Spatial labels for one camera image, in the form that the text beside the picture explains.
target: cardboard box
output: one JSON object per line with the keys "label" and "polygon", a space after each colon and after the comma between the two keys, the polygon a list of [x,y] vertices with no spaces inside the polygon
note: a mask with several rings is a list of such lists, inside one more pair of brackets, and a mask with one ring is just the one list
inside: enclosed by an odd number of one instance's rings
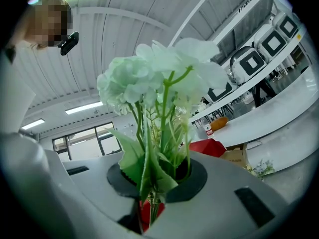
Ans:
{"label": "cardboard box", "polygon": [[246,168],[248,165],[247,154],[246,154],[247,144],[240,144],[236,146],[227,147],[226,152],[220,156],[220,158],[228,160],[236,165]]}

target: woman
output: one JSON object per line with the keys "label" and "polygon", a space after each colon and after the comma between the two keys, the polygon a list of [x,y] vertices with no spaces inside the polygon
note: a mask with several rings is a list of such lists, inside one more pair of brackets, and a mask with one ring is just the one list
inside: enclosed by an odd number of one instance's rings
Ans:
{"label": "woman", "polygon": [[21,17],[5,53],[12,62],[15,46],[22,40],[37,49],[56,46],[67,36],[70,25],[71,8],[65,0],[39,0]]}

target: window frame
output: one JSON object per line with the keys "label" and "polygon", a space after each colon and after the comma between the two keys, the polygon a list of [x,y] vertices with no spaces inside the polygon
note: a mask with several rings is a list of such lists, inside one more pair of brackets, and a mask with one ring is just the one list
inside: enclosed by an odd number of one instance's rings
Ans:
{"label": "window frame", "polygon": [[[70,154],[70,150],[69,150],[69,142],[67,141],[68,137],[71,136],[71,135],[73,135],[73,134],[77,134],[77,133],[81,133],[81,132],[84,132],[84,131],[88,131],[88,130],[94,129],[95,137],[96,137],[96,139],[97,139],[97,141],[98,141],[98,145],[99,145],[100,151],[101,151],[101,153],[102,153],[102,156],[111,155],[111,154],[114,154],[114,153],[121,152],[121,151],[122,151],[122,147],[121,147],[121,145],[120,145],[120,142],[119,142],[119,141],[116,139],[116,137],[115,137],[114,135],[112,135],[111,133],[110,133],[109,135],[106,135],[106,136],[103,136],[103,137],[98,137],[98,132],[97,132],[96,128],[101,127],[101,126],[104,126],[104,125],[108,125],[108,124],[112,124],[112,126],[113,126],[113,128],[114,128],[113,121],[111,121],[111,122],[108,122],[108,123],[105,123],[105,124],[101,124],[101,125],[97,125],[97,126],[94,126],[94,127],[90,127],[90,128],[81,130],[81,131],[77,131],[77,132],[75,132],[75,133],[71,133],[71,134],[67,134],[67,135],[64,135],[64,136],[61,136],[61,137],[58,137],[58,138],[54,138],[54,139],[52,139],[53,150],[54,150],[55,152],[57,152],[58,154],[67,151],[68,156],[69,156],[69,159],[70,159],[70,161],[71,161],[72,158],[71,158],[71,154]],[[111,153],[105,154],[104,149],[103,149],[102,144],[101,144],[101,141],[103,141],[103,140],[105,140],[105,139],[108,139],[108,138],[111,138],[111,137],[115,137],[116,141],[118,142],[118,145],[119,145],[120,149],[119,149],[119,150],[116,150],[116,151],[112,151]],[[61,150],[56,150],[54,141],[55,141],[55,140],[58,140],[58,139],[61,139],[61,138],[63,138],[63,139],[65,140],[65,142],[66,142],[66,148],[65,148],[65,149],[61,149]]]}

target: white flower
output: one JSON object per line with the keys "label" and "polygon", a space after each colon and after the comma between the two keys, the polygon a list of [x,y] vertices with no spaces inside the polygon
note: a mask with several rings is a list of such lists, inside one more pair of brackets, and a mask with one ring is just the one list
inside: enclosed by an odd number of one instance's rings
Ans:
{"label": "white flower", "polygon": [[114,107],[117,114],[126,114],[129,104],[144,101],[151,107],[157,98],[157,89],[162,87],[163,75],[154,72],[149,63],[133,56],[114,58],[109,69],[97,79],[101,102]]}
{"label": "white flower", "polygon": [[214,62],[207,62],[219,53],[212,41],[200,41],[193,38],[180,40],[175,47],[166,48],[157,41],[152,47],[140,44],[136,55],[148,61],[155,71],[161,71],[166,79],[175,71],[172,80],[182,76],[189,66],[194,70],[180,82],[172,85],[170,90],[183,92],[186,95],[207,94],[209,88],[225,89],[227,73]]}

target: ceiling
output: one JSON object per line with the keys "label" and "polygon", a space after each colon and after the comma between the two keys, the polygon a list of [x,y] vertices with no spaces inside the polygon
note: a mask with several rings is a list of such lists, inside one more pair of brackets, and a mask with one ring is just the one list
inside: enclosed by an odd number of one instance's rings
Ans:
{"label": "ceiling", "polygon": [[[43,138],[84,122],[114,117],[109,106],[71,115],[67,115],[65,110],[99,100],[96,79],[107,70],[114,57],[132,56],[138,44],[151,44],[154,39],[164,45],[185,37],[208,40],[227,26],[246,1],[68,1],[73,14],[70,33],[78,31],[80,41],[67,56],[61,56],[60,50],[55,47],[40,51],[25,44],[17,47],[13,65],[36,93],[22,126],[44,119],[45,123],[29,130]],[[192,18],[184,24],[190,15]],[[230,54],[227,40],[228,37],[223,42],[227,54]]]}

